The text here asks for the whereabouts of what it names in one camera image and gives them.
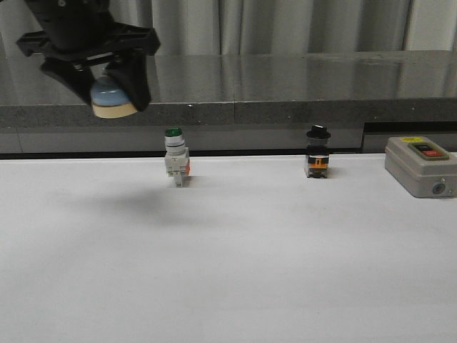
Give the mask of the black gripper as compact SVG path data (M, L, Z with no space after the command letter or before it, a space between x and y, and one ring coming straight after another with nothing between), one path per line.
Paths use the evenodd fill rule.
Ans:
M156 30L114 20L109 1L26 1L40 31L16 42L25 56L41 54L40 70L91 105L95 82L90 66L106 64L137 111L151 101L146 57L159 49Z

